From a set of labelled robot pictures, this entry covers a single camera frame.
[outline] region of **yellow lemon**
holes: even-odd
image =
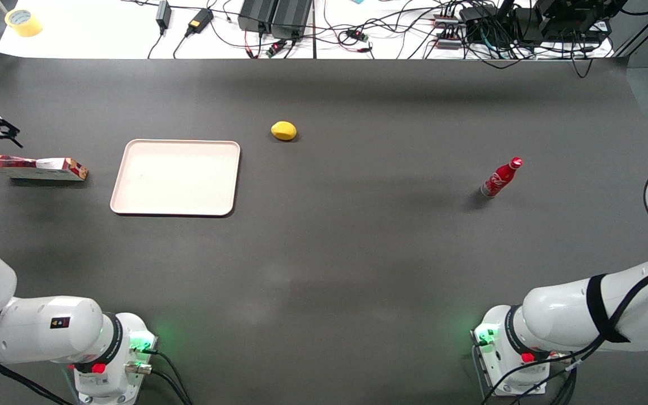
[[[291,141],[296,136],[296,127],[293,123],[280,121],[272,126],[272,135],[280,141]]]

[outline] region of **green led light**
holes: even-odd
[[[132,349],[149,349],[154,344],[154,335],[149,331],[132,332],[129,336],[129,347]]]

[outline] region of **power adapter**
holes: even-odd
[[[277,43],[272,44],[272,46],[269,47],[269,50],[267,51],[267,57],[272,57],[276,54],[278,54],[286,45],[286,39],[282,39],[280,41],[277,41]]]
[[[363,43],[368,41],[368,35],[359,30],[347,30],[346,36],[356,39],[357,41],[362,41]]]
[[[172,8],[167,0],[159,2],[159,8],[156,10],[156,23],[159,26],[159,34],[164,35],[164,31],[169,29],[169,18],[172,16]]]
[[[214,13],[208,8],[202,8],[188,23],[187,35],[192,33],[199,34],[203,31],[209,23],[214,20]]]

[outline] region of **red bottle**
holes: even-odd
[[[489,198],[494,198],[494,195],[499,193],[502,188],[504,188],[504,186],[511,182],[511,180],[514,178],[514,174],[516,174],[516,170],[521,167],[522,163],[522,159],[517,157],[511,159],[509,164],[505,164],[504,166],[497,169],[497,171],[494,172],[489,177],[489,179],[481,185],[481,194]]]

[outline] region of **tape roll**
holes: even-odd
[[[4,20],[21,37],[33,37],[42,31],[42,23],[31,11],[23,8],[11,10],[4,16]]]

